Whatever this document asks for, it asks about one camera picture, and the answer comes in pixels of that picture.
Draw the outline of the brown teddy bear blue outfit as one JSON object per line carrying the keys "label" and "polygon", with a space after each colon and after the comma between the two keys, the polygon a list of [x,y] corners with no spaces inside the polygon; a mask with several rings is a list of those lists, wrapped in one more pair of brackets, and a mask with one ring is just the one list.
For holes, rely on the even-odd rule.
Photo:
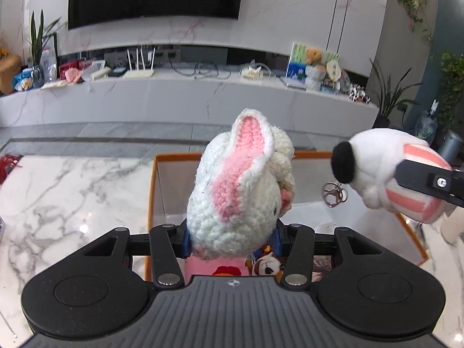
{"label": "brown teddy bear blue outfit", "polygon": [[280,282],[288,258],[275,256],[269,244],[264,244],[253,252],[244,262],[250,276],[274,277]]}

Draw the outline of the pink foam notebook case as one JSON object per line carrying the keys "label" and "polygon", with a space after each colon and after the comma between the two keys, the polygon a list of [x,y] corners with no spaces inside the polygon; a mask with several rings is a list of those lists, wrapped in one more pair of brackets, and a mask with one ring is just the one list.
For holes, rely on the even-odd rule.
{"label": "pink foam notebook case", "polygon": [[217,258],[213,260],[201,260],[195,256],[190,256],[184,263],[184,277],[188,284],[191,277],[199,276],[213,276],[213,272],[218,266],[236,266],[242,272],[241,277],[247,277],[249,270],[244,265],[244,258]]}

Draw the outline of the orange crochet ball toy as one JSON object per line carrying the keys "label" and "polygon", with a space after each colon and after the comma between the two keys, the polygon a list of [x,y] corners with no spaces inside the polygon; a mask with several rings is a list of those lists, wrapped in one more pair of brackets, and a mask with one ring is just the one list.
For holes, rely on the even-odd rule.
{"label": "orange crochet ball toy", "polygon": [[216,277],[240,277],[242,272],[236,266],[218,266],[212,275]]}

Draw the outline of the white pink crochet bunny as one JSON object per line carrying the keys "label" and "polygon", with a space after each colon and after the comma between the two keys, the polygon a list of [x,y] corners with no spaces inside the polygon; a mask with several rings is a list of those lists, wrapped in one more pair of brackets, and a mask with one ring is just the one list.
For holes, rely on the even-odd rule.
{"label": "white pink crochet bunny", "polygon": [[244,258],[265,244],[296,195],[293,157],[289,136],[255,109],[212,139],[186,210],[193,255]]}

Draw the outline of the white plush pink striped toy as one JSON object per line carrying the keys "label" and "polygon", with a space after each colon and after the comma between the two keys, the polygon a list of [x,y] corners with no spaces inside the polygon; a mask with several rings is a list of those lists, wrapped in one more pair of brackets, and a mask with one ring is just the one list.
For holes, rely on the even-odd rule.
{"label": "white plush pink striped toy", "polygon": [[404,160],[446,171],[452,168],[426,141],[390,128],[366,130],[339,143],[330,164],[335,179],[350,185],[366,207],[431,224],[444,213],[447,203],[400,186],[394,175]]}

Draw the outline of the dark printed card box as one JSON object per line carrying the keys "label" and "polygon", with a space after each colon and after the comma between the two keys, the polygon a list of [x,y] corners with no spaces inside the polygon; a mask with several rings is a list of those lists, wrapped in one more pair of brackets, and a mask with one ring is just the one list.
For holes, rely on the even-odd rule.
{"label": "dark printed card box", "polygon": [[332,268],[332,257],[330,255],[315,255],[313,257],[311,274],[312,283],[321,281],[328,273],[332,271]]}

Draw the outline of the green potted plant right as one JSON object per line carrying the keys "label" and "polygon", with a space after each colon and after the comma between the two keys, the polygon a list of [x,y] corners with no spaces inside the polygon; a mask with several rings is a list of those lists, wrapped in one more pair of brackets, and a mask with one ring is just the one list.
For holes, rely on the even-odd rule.
{"label": "green potted plant right", "polygon": [[410,106],[419,105],[415,99],[405,97],[404,94],[412,88],[419,87],[422,83],[403,84],[411,73],[412,67],[409,67],[394,83],[390,74],[384,74],[378,61],[370,59],[370,64],[378,83],[378,88],[372,90],[378,101],[378,114],[373,128],[388,128],[391,123],[390,115],[394,109],[400,108],[405,113]]}

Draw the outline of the green potted plant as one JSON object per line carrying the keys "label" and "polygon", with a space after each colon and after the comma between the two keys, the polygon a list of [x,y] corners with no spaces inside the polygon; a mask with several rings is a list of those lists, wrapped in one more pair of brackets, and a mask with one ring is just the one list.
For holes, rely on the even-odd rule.
{"label": "green potted plant", "polygon": [[31,45],[31,78],[34,89],[42,87],[45,83],[44,71],[40,64],[42,53],[50,41],[50,37],[54,35],[59,27],[59,22],[60,18],[57,18],[45,25],[43,10],[40,11],[38,21],[35,19],[35,13],[31,14],[29,44]]}
{"label": "green potted plant", "polygon": [[373,128],[388,128],[391,123],[390,115],[394,109],[400,108],[405,113],[410,106],[419,105],[415,99],[405,97],[404,94],[412,88],[419,87],[422,83],[403,84],[411,73],[412,67],[409,67],[394,83],[390,74],[384,74],[378,61],[370,59],[370,64],[378,83],[378,88],[372,90],[378,101],[378,114]]}

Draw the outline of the small teddy bear in cup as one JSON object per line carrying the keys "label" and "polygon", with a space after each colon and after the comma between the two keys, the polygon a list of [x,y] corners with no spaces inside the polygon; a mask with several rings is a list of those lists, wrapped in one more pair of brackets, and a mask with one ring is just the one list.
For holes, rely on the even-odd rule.
{"label": "small teddy bear in cup", "polygon": [[322,64],[322,51],[316,48],[306,49],[305,85],[309,90],[320,90],[326,76],[326,67]]}

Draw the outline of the white wifi router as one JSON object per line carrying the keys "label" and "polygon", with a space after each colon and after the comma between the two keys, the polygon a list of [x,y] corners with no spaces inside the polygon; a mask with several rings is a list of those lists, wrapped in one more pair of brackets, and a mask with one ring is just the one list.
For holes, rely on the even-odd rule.
{"label": "white wifi router", "polygon": [[132,56],[127,50],[127,64],[129,69],[124,73],[124,79],[148,79],[154,75],[154,58],[150,66],[146,65],[143,48],[140,46],[135,50],[135,65],[132,64]]}

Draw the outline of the red feather duster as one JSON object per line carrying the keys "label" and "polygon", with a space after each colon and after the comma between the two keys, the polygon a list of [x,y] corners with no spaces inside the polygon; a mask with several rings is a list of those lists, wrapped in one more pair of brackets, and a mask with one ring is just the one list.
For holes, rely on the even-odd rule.
{"label": "red feather duster", "polygon": [[11,153],[0,157],[0,185],[7,179],[10,172],[18,165],[22,155],[13,155]]}

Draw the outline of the gold brown vase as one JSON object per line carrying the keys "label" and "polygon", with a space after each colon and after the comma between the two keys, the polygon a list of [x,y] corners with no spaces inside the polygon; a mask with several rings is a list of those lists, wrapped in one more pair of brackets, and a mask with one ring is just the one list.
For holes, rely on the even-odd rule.
{"label": "gold brown vase", "polygon": [[21,72],[22,59],[17,54],[9,54],[0,60],[0,91],[8,95],[14,91],[12,80]]}

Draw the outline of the green potted plant left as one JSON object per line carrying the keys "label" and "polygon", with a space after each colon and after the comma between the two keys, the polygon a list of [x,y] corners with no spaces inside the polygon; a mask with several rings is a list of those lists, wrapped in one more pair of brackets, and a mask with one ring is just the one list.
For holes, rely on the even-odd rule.
{"label": "green potted plant left", "polygon": [[50,37],[54,35],[59,27],[59,22],[60,18],[57,18],[45,25],[43,10],[40,11],[38,21],[35,19],[35,13],[31,14],[29,44],[31,45],[31,78],[34,89],[42,87],[45,83],[44,71],[40,64],[42,53],[50,41]]}

